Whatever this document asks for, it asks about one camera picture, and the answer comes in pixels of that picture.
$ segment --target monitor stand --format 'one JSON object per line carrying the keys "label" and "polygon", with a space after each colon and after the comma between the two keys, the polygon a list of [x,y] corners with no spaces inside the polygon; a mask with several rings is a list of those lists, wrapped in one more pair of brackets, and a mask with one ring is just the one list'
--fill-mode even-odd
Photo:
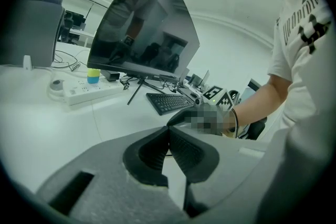
{"label": "monitor stand", "polygon": [[137,90],[135,91],[135,93],[132,95],[132,97],[131,97],[131,99],[128,101],[127,105],[129,105],[129,104],[132,102],[134,96],[137,94],[137,92],[139,91],[139,89],[141,88],[142,85],[146,85],[146,86],[148,86],[149,88],[152,88],[153,90],[158,91],[159,93],[166,94],[165,92],[159,90],[157,87],[155,87],[155,86],[153,86],[153,85],[150,85],[149,83],[145,82],[144,79],[139,80],[138,84],[140,84],[139,87],[137,88]]}

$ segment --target small black box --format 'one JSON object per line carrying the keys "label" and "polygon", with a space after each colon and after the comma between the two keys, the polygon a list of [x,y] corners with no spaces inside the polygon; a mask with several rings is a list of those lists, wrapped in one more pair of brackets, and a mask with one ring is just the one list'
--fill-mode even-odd
{"label": "small black box", "polygon": [[100,70],[100,73],[108,80],[108,81],[116,81],[120,78],[119,72],[108,71],[108,70]]}

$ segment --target black keyboard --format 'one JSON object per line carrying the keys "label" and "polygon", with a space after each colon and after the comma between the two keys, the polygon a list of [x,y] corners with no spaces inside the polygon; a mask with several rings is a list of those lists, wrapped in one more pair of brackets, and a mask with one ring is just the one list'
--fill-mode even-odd
{"label": "black keyboard", "polygon": [[147,93],[146,96],[160,116],[194,105],[193,100],[180,94]]}

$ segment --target power strip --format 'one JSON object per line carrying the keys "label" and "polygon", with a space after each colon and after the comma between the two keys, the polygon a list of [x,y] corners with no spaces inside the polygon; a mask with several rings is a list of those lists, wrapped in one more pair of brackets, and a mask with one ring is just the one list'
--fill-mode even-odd
{"label": "power strip", "polygon": [[68,105],[117,94],[123,89],[124,86],[119,81],[109,82],[106,78],[100,78],[99,82],[95,84],[89,84],[85,79],[63,82],[64,99]]}

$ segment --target desk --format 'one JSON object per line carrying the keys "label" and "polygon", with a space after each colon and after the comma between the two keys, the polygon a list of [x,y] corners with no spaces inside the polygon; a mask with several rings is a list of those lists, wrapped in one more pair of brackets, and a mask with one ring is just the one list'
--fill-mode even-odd
{"label": "desk", "polygon": [[[89,48],[58,42],[56,49],[87,62]],[[64,61],[70,56],[57,52]],[[54,69],[55,79],[85,78],[87,67]],[[0,157],[11,178],[35,192],[52,173],[88,148],[134,132],[164,126],[174,115],[159,116],[146,98],[154,90],[143,86],[127,106],[138,84],[130,82],[128,90],[81,104],[68,106],[51,100],[47,87],[51,71],[18,67],[0,67]],[[164,174],[173,173],[177,187],[169,188],[183,205],[185,177],[173,158],[165,161]]]}
{"label": "desk", "polygon": [[69,32],[72,33],[72,34],[76,34],[76,35],[80,35],[80,36],[84,36],[84,37],[86,37],[86,39],[85,39],[85,44],[84,44],[84,47],[85,47],[85,48],[86,48],[86,46],[87,46],[87,44],[88,44],[88,40],[89,40],[89,38],[95,38],[95,35],[90,34],[90,33],[88,33],[88,32],[84,32],[84,31],[82,31],[82,30],[70,29]]}

